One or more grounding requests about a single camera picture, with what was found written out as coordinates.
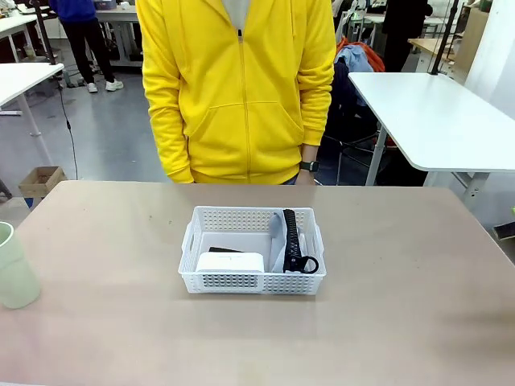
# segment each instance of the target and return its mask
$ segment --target black jacket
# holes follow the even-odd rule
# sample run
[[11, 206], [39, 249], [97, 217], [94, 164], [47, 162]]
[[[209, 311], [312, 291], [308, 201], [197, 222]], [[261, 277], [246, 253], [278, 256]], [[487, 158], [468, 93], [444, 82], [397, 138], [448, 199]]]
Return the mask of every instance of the black jacket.
[[389, 0], [383, 33], [406, 39], [418, 38], [424, 28], [424, 19], [432, 13], [433, 7], [427, 0]]

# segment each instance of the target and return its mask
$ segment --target black smartwatch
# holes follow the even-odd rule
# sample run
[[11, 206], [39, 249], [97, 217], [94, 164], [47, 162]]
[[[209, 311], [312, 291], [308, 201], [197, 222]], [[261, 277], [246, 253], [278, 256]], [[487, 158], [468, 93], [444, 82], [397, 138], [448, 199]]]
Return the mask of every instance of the black smartwatch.
[[308, 170], [310, 173], [316, 173], [317, 171], [319, 171], [319, 163], [318, 162], [301, 162], [300, 169]]

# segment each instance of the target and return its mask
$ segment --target cup rim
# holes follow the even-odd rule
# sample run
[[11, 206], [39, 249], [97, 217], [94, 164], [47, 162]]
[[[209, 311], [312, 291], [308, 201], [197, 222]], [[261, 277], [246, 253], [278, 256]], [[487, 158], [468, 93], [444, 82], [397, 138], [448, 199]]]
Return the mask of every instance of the cup rim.
[[13, 235], [14, 235], [14, 227], [13, 227], [11, 224], [6, 223], [6, 222], [4, 222], [4, 221], [0, 221], [0, 226], [2, 226], [2, 225], [6, 225], [6, 226], [10, 229], [10, 234], [9, 234], [9, 236], [4, 240], [4, 242], [0, 244], [0, 248], [1, 248], [1, 247], [3, 247], [5, 244], [7, 244], [7, 243], [10, 241], [10, 239], [12, 239], [12, 237], [13, 237]]

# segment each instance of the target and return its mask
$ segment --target hand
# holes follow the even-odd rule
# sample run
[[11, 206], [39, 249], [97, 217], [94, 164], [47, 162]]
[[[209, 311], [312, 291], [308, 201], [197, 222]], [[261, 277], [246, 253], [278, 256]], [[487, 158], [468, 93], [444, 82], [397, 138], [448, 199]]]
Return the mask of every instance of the hand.
[[315, 175], [310, 173], [308, 170], [301, 170], [299, 175], [297, 176], [297, 181], [295, 181], [295, 185], [316, 185], [315, 183]]

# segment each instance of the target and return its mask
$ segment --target blue sweater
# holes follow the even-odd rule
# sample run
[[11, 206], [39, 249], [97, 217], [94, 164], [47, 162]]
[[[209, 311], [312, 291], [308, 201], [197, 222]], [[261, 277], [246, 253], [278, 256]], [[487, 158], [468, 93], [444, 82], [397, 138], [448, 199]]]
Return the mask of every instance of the blue sweater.
[[66, 23], [90, 22], [97, 16], [93, 0], [49, 0], [49, 3]]

